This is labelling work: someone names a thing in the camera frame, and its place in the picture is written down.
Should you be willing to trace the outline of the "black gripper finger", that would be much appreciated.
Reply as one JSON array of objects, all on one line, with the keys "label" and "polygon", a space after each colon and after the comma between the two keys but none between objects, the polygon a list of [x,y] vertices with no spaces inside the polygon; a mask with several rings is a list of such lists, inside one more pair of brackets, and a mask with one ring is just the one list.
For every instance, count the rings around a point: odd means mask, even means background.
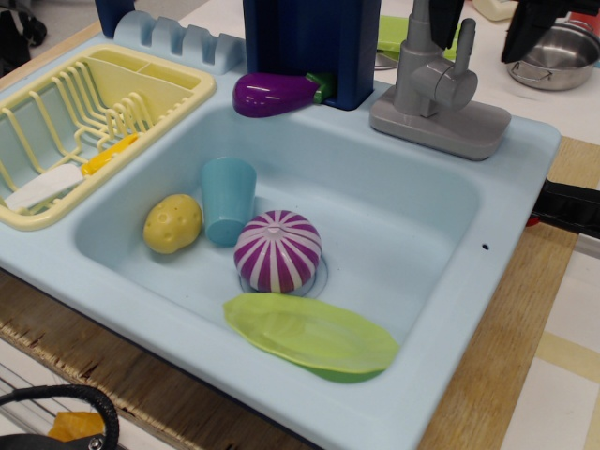
[{"label": "black gripper finger", "polygon": [[463,5],[463,0],[429,0],[430,35],[438,47],[453,45]]},{"label": "black gripper finger", "polygon": [[557,19],[569,12],[584,12],[583,1],[518,1],[502,51],[505,64],[521,60]]}]

